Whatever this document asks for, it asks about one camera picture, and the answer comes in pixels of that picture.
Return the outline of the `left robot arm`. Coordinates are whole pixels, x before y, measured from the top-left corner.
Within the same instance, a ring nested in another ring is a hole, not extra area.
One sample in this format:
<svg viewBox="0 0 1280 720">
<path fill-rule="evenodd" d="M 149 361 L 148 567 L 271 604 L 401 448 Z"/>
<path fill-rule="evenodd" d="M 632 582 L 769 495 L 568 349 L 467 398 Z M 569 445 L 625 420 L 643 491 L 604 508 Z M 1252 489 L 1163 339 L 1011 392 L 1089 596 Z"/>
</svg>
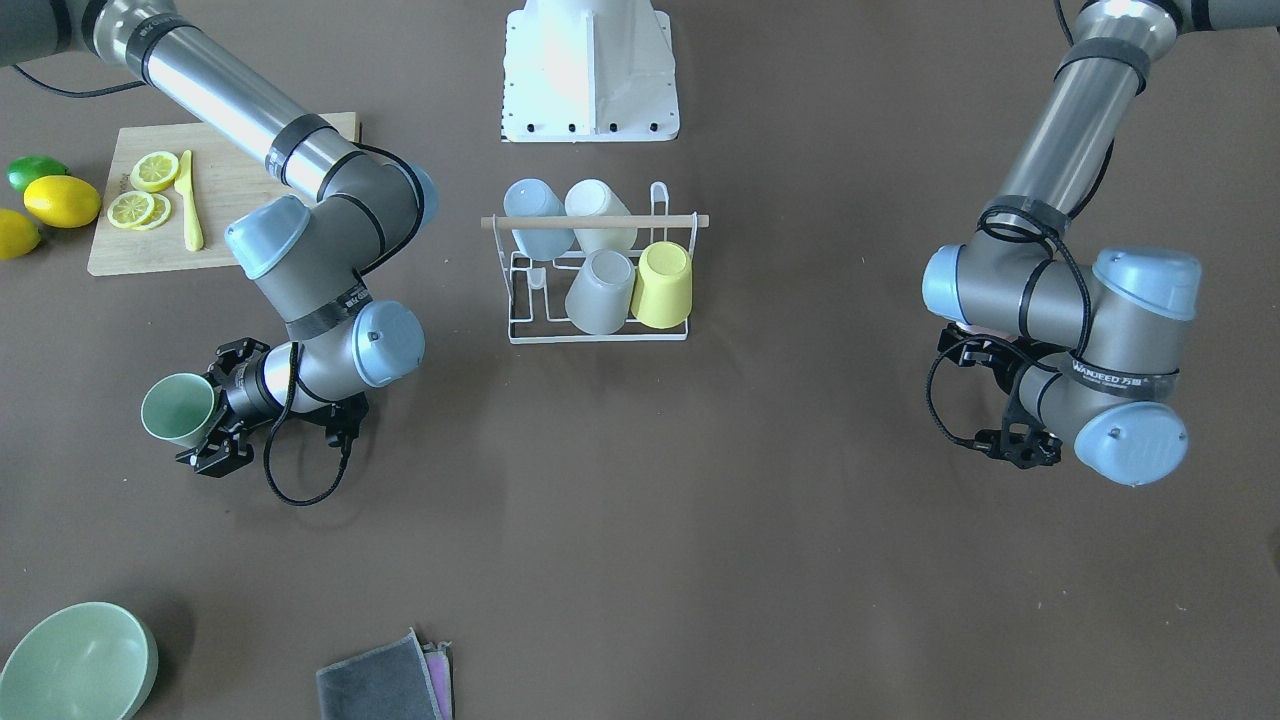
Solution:
<svg viewBox="0 0 1280 720">
<path fill-rule="evenodd" d="M 1167 477 L 1189 436 L 1169 406 L 1196 318 L 1189 254 L 1066 245 L 1108 169 L 1116 131 L 1152 65 L 1193 32 L 1277 24 L 1275 1 L 1088 1 L 1062 23 L 1069 47 L 1036 128 L 970 240 L 938 249 L 922 279 L 947 322 L 936 361 L 986 366 L 1007 396 L 1000 424 L 952 445 L 1018 468 L 1065 448 L 1121 486 Z"/>
</svg>

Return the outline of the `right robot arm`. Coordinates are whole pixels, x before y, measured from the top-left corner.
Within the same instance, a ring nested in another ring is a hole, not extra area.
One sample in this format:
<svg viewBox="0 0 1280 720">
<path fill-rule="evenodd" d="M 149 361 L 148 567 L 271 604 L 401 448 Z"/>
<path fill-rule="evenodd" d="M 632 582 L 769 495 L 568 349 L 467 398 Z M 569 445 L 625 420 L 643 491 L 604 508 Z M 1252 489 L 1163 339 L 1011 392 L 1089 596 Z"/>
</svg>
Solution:
<svg viewBox="0 0 1280 720">
<path fill-rule="evenodd" d="M 250 434 L 291 418 L 348 454 L 366 392 L 413 372 L 419 319 L 376 301 L 365 275 L 436 214 L 430 177 L 348 141 L 182 17 L 169 1 L 5 1 L 3 64 L 87 51 L 165 94 L 264 164 L 288 192 L 233 222 L 233 256 L 285 323 L 274 348 L 243 338 L 182 391 L 178 461 L 224 477 L 253 460 Z"/>
</svg>

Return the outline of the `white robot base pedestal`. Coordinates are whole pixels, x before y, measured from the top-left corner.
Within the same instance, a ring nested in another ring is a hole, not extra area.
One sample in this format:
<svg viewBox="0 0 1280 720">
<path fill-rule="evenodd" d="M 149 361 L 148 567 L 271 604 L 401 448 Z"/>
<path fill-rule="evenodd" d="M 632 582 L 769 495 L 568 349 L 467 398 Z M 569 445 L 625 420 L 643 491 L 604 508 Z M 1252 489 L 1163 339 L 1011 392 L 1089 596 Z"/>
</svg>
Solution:
<svg viewBox="0 0 1280 720">
<path fill-rule="evenodd" d="M 649 1 L 526 1 L 506 17 L 503 70 L 508 143 L 678 137 L 672 23 Z"/>
</svg>

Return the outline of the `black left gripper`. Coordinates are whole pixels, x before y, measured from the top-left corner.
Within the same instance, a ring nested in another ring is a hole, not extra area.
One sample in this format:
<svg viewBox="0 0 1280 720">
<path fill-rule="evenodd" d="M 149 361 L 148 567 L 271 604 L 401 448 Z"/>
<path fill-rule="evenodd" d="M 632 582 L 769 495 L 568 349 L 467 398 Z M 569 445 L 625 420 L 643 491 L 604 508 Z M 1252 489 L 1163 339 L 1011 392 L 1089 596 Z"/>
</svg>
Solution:
<svg viewBox="0 0 1280 720">
<path fill-rule="evenodd" d="M 963 365 L 979 364 L 992 370 L 997 386 L 1007 396 L 1009 405 L 1005 421 L 1014 423 L 1014 407 L 1021 416 L 1018 420 L 1024 432 L 1015 425 L 1005 425 L 998 430 L 996 457 L 1012 464 L 1018 469 L 1050 468 L 1062 459 L 1062 441 L 1043 428 L 1039 420 L 1021 406 L 1018 398 L 1018 382 L 1021 374 L 1034 363 L 1046 356 L 1046 342 L 1028 338 L 1010 340 L 996 334 L 965 334 Z"/>
</svg>

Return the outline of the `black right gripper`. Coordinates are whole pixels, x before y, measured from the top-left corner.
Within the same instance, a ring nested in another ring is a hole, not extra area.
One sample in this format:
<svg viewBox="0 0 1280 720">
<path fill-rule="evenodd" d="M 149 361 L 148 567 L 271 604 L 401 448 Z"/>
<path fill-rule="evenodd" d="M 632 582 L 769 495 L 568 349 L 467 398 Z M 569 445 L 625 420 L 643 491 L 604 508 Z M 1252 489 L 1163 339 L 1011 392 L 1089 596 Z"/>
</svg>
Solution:
<svg viewBox="0 0 1280 720">
<path fill-rule="evenodd" d="M 207 370 L 219 405 L 207 438 L 200 447 L 175 456 L 196 474 L 223 478 L 255 460 L 253 446 L 242 432 L 273 421 L 273 393 L 265 380 L 271 347 L 253 338 L 219 346 Z"/>
</svg>

